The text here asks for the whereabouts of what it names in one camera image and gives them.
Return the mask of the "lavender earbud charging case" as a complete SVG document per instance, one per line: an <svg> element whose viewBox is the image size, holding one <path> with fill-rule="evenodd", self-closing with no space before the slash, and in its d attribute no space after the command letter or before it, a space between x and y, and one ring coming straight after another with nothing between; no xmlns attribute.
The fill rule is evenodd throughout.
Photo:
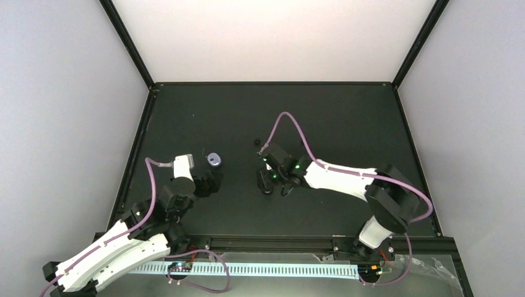
<svg viewBox="0 0 525 297"><path fill-rule="evenodd" d="M218 168L222 164L222 159L218 153L212 152L206 156L208 164L213 168Z"/></svg>

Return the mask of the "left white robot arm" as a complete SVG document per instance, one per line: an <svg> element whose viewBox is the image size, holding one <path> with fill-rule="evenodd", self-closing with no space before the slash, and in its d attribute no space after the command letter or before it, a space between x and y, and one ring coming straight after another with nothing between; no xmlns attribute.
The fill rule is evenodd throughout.
<svg viewBox="0 0 525 297"><path fill-rule="evenodd" d="M134 204L79 255L49 262L43 273L50 296L96 296L125 273L154 259L186 252L190 238L181 219L194 203L219 191L223 174L178 176L158 190L155 205Z"/></svg>

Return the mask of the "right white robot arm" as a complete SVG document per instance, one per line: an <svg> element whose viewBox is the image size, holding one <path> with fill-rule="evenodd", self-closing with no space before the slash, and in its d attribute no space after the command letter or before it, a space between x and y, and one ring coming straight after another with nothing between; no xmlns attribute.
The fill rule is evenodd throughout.
<svg viewBox="0 0 525 297"><path fill-rule="evenodd" d="M407 231L420 205L420 197L395 167L351 168L309 156L295 158L277 144L258 153L265 167L257 171L258 188L271 194L276 186L285 197L292 189L324 189L348 194L366 202L372 216L353 241L361 259L374 255L384 240Z"/></svg>

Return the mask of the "black charging case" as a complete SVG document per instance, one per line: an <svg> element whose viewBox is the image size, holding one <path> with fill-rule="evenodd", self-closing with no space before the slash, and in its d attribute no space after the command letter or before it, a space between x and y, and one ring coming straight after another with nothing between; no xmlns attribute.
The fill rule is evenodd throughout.
<svg viewBox="0 0 525 297"><path fill-rule="evenodd" d="M274 190L274 187L273 186L263 186L261 188L261 192L264 194L264 195L271 195L273 193L273 190Z"/></svg>

